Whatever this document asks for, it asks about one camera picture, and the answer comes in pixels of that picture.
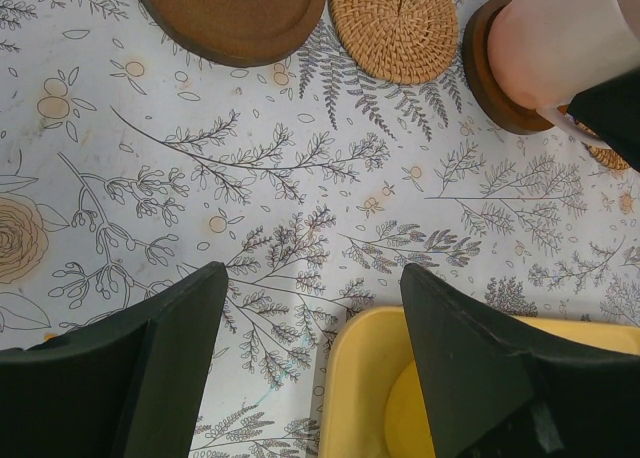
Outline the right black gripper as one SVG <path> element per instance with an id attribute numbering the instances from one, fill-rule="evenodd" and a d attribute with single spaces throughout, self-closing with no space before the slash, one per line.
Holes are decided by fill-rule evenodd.
<path id="1" fill-rule="evenodd" d="M 568 112 L 639 171 L 639 70 L 579 93 Z"/>

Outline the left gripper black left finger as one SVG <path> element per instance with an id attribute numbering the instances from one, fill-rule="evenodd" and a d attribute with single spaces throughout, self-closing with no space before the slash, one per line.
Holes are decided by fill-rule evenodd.
<path id="1" fill-rule="evenodd" d="M 2 456 L 187 456 L 227 287 L 211 262 L 96 323 L 2 351 Z"/>

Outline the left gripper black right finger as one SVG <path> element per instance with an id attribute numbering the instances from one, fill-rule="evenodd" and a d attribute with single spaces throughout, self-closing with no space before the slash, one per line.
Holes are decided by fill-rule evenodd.
<path id="1" fill-rule="evenodd" d="M 408 265 L 401 296 L 439 457 L 635 457 L 639 359 L 542 331 Z"/>

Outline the pink ceramic mug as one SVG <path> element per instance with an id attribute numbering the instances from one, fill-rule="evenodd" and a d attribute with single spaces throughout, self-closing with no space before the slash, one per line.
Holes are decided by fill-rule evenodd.
<path id="1" fill-rule="evenodd" d="M 488 36 L 490 69 L 517 105 L 594 146 L 559 108 L 639 66 L 639 0 L 512 0 Z"/>

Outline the yellow glass cup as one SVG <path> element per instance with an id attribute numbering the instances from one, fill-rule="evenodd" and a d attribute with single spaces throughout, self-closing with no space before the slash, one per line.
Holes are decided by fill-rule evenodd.
<path id="1" fill-rule="evenodd" d="M 384 435 L 391 457 L 435 457 L 415 361 L 407 365 L 391 388 L 385 408 Z"/>

